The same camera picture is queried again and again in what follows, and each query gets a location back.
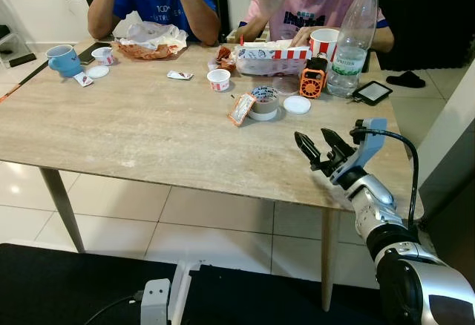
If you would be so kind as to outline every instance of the black slipper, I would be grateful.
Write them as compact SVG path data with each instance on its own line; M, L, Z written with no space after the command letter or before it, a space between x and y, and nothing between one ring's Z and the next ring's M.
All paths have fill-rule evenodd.
M405 86L406 88L423 88L425 81L412 71L406 71L401 76L389 76L386 81L393 85Z

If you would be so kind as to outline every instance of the water bottle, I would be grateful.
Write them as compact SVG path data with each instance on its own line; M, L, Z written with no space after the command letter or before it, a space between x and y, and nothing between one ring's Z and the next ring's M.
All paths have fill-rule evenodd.
M327 88L332 95L351 97L373 43L378 19L378 0L355 0L341 25L338 46Z

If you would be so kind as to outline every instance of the person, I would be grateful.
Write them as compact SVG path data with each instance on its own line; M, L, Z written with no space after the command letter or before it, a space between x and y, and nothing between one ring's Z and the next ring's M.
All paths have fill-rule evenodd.
M252 0L247 17L237 29L236 42L254 41L269 23L271 40L292 39L292 47L309 45L310 34L319 28L338 29L354 0ZM389 52L394 36L379 11L372 49Z
M143 21L174 24L190 40L213 45L220 30L214 0L94 0L88 11L89 33L101 39L132 11Z

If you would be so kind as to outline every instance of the small fan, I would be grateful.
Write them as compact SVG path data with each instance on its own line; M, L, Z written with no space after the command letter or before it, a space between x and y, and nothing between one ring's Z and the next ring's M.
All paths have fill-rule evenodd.
M307 66L302 72L300 81L300 95L309 99L316 99L320 96L325 83L327 82L327 64L326 57L317 56L307 62Z

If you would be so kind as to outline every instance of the table top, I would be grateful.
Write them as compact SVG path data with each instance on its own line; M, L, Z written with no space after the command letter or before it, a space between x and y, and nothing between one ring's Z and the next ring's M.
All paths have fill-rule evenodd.
M90 44L82 42L76 51ZM294 131L312 138L323 156L329 146L321 128L349 144L357 119L385 117L388 129L399 132L390 100L370 107L323 93L308 114L280 108L272 121L248 118L238 128L226 117L236 99L272 78L234 72L230 89L214 92L206 73L216 51L190 45L171 59L144 62L114 50L111 72L87 88L46 68L0 104L0 160L352 210L341 188L310 170ZM371 61L362 82L381 80L376 55ZM170 70L195 76L168 79ZM366 170L393 193L398 213L407 218L412 174L403 145L386 139ZM416 218L422 213L418 199Z

